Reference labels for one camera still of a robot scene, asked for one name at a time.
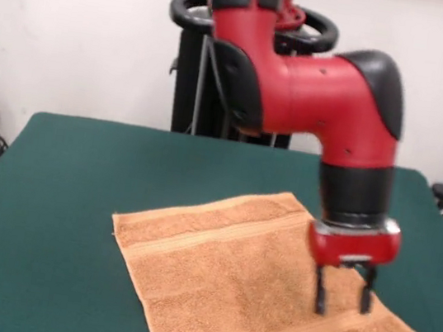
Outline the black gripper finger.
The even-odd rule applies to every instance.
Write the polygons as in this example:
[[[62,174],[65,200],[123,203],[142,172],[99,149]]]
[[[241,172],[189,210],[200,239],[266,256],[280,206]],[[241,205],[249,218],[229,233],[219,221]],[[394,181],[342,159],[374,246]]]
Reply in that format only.
[[[365,315],[370,312],[372,289],[376,278],[377,278],[376,267],[369,266],[368,268],[366,268],[365,285],[362,288],[361,304],[359,310],[361,314]]]
[[[326,313],[326,288],[324,283],[324,274],[326,266],[319,265],[316,267],[316,290],[314,311],[315,314],[324,315]]]

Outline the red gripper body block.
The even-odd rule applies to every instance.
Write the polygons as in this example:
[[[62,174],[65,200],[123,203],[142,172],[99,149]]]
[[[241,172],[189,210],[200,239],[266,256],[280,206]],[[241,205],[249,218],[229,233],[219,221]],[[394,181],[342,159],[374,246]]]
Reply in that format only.
[[[386,219],[373,229],[309,223],[309,252],[318,266],[366,263],[377,266],[393,262],[400,251],[402,232],[398,222]]]

